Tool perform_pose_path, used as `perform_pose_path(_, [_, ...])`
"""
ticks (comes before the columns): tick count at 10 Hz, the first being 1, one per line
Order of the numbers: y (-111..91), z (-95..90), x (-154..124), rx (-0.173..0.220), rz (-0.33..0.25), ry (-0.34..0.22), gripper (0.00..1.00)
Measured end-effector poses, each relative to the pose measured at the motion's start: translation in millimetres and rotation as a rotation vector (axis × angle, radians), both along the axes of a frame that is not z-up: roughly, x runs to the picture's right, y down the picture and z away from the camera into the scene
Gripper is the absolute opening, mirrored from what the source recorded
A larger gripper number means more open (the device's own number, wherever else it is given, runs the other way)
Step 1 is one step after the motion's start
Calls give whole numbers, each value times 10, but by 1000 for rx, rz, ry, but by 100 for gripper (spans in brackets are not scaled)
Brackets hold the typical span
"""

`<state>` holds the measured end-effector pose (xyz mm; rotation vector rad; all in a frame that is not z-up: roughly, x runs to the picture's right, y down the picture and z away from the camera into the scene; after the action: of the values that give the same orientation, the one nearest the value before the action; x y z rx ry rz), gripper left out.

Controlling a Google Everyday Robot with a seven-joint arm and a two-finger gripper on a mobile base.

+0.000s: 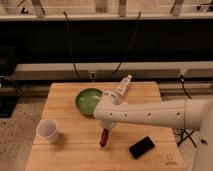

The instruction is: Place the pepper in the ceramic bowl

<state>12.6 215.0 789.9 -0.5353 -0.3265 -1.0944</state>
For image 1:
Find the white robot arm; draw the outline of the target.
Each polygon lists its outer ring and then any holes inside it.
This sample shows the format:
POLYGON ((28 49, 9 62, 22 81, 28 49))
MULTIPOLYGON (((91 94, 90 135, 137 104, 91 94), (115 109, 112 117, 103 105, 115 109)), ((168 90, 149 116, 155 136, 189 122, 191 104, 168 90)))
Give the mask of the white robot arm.
POLYGON ((95 107, 94 117, 108 130, 116 123, 130 123, 199 131, 192 171, 213 171, 212 99, 117 104, 111 94, 104 93, 95 107))

